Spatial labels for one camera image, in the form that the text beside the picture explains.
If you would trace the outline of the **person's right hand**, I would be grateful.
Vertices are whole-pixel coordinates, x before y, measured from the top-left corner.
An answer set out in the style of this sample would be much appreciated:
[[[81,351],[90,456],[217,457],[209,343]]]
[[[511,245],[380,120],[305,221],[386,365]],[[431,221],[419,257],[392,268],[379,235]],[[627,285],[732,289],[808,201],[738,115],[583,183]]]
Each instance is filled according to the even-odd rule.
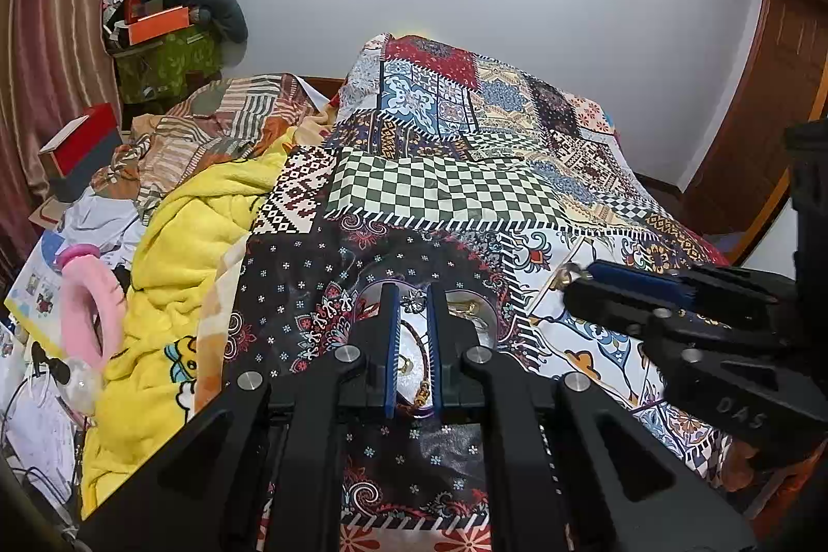
[[[726,492],[740,492],[755,481],[755,469],[753,469],[751,459],[757,453],[758,450],[755,447],[743,440],[731,441],[724,455],[723,467],[720,469],[721,486]]]

